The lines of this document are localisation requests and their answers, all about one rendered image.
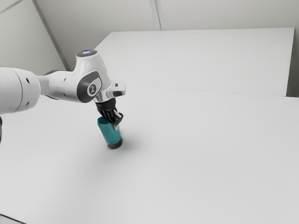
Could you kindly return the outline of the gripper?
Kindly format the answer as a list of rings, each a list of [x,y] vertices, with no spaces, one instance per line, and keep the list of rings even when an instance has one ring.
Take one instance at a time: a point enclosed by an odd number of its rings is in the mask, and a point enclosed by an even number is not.
[[[120,122],[123,119],[123,114],[119,113],[116,109],[116,99],[112,98],[108,101],[102,103],[95,103],[100,115],[113,125],[114,130],[118,131],[120,129]]]

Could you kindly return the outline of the teal faceted mug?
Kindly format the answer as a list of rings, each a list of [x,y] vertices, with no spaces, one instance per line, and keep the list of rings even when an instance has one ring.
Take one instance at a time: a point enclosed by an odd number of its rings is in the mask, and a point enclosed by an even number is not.
[[[120,129],[114,130],[113,124],[109,123],[103,117],[97,119],[98,127],[110,149],[117,149],[122,145],[122,136]]]

